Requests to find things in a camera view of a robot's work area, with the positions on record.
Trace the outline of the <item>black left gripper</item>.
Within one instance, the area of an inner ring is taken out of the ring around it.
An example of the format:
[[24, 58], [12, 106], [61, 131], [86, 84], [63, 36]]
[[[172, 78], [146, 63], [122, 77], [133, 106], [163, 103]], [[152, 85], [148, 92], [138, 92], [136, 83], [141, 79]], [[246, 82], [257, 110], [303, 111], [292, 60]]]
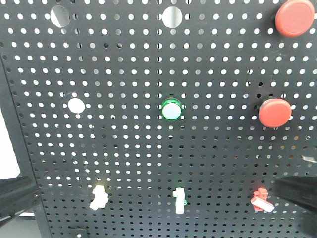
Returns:
[[0, 225], [40, 203], [39, 188], [29, 177], [0, 180]]

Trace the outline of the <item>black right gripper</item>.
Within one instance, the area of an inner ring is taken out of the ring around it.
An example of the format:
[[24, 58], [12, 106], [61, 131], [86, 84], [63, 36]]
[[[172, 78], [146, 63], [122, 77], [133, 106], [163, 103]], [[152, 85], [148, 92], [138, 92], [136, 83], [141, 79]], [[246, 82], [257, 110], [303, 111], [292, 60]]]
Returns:
[[289, 176], [275, 180], [273, 194], [298, 205], [306, 212], [300, 216], [300, 231], [317, 234], [317, 178]]

